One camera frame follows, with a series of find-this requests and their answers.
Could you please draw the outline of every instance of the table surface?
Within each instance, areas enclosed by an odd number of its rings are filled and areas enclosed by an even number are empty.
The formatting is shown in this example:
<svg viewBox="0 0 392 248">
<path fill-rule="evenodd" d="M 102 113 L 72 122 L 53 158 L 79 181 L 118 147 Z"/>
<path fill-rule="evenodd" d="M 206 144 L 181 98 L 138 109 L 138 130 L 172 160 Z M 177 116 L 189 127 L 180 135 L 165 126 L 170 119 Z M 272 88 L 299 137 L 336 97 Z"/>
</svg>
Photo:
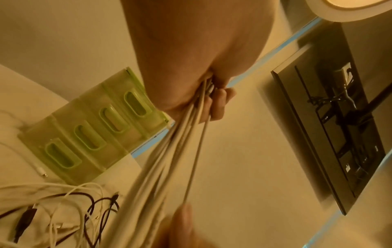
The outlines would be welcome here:
<svg viewBox="0 0 392 248">
<path fill-rule="evenodd" d="M 62 182 L 17 138 L 20 129 L 30 126 L 45 118 L 67 101 L 41 85 L 0 65 L 0 142 L 18 151 L 25 159 L 42 166 L 49 177 L 43 179 L 17 153 L 0 144 L 0 186 L 17 183 Z M 101 184 L 107 196 L 119 191 L 119 203 L 127 193 L 140 171 L 137 162 L 128 155 L 113 165 L 94 181 Z M 8 217 L 0 222 L 0 238 L 8 239 L 16 218 L 20 214 Z M 73 247 L 74 239 L 69 239 L 62 247 Z"/>
</svg>

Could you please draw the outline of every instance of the person's right hand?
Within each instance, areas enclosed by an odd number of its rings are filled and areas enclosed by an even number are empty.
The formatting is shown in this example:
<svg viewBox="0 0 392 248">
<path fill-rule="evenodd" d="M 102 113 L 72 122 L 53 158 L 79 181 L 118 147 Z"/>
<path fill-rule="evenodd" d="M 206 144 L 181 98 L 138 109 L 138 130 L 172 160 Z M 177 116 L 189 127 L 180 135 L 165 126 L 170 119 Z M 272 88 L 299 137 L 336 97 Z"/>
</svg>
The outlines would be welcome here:
<svg viewBox="0 0 392 248">
<path fill-rule="evenodd" d="M 198 235 L 193 227 L 192 207 L 180 206 L 173 217 L 165 218 L 151 248 L 216 248 Z"/>
<path fill-rule="evenodd" d="M 217 90 L 201 120 L 222 119 L 231 77 L 253 65 L 270 35 L 277 0 L 121 0 L 148 97 L 178 121 L 200 83 Z"/>
</svg>

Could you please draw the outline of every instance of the black connector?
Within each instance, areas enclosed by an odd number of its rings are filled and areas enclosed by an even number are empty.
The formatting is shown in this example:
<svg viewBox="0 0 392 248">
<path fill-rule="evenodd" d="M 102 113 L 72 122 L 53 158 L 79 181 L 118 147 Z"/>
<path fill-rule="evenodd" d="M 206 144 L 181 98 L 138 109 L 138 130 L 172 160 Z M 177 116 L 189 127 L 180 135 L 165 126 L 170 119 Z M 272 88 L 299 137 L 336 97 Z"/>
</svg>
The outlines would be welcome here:
<svg viewBox="0 0 392 248">
<path fill-rule="evenodd" d="M 30 205 L 28 206 L 27 210 L 22 214 L 20 217 L 18 223 L 16 224 L 15 227 L 15 237 L 13 241 L 17 243 L 19 241 L 19 238 L 22 236 L 22 234 L 25 232 L 25 230 L 29 227 L 31 222 L 33 221 L 33 218 L 37 212 L 37 209 L 35 208 L 35 205 Z"/>
</svg>

